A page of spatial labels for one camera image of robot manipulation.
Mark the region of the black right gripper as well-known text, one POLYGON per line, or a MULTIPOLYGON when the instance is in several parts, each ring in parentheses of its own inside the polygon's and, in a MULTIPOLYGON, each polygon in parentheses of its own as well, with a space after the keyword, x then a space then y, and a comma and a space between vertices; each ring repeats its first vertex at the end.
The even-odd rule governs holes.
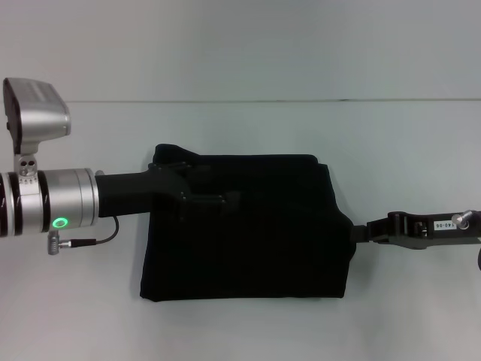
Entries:
POLYGON ((352 244, 377 243, 424 250, 428 247, 481 244, 481 212, 417 215, 390 213, 388 217, 354 226, 352 244))

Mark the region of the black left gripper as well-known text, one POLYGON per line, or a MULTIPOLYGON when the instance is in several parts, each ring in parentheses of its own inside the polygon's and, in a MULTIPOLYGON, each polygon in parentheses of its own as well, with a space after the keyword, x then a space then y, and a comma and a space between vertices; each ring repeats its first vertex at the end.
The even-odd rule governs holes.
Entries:
POLYGON ((185 161, 151 162, 146 171, 95 177, 100 218, 180 206, 180 217, 221 217, 238 210, 239 192, 192 194, 188 185, 211 182, 211 167, 185 161))

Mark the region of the black t-shirt with FREE print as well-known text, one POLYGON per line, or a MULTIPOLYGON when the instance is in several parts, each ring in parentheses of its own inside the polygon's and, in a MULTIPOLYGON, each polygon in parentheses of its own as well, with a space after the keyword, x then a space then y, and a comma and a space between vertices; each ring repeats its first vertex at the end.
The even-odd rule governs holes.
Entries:
POLYGON ((140 295, 152 302, 235 298, 341 298, 356 246, 328 167, 309 154, 200 155, 156 147, 157 163, 211 167, 199 194, 238 191, 221 217, 150 215, 140 295))

